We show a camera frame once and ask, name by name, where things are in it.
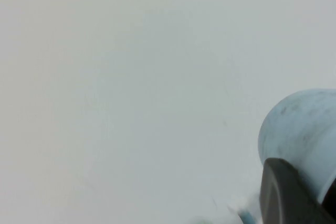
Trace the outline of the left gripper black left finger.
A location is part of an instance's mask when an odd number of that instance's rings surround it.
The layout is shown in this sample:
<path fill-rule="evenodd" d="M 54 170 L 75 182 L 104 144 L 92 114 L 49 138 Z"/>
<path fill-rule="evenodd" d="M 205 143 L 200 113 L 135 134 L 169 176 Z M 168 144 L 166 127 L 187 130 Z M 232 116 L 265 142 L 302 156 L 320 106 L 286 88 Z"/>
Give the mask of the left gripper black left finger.
<path fill-rule="evenodd" d="M 259 202 L 263 223 L 335 223 L 304 185 L 298 171 L 281 158 L 265 160 Z"/>

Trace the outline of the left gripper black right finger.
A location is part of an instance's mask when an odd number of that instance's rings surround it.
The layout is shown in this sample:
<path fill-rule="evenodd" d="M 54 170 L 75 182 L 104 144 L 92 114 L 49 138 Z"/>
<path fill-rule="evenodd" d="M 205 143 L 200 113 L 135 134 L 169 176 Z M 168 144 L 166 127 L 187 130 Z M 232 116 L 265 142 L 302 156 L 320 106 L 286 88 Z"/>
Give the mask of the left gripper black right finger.
<path fill-rule="evenodd" d="M 321 214 L 335 215 L 335 175 L 330 176 L 322 187 Z"/>

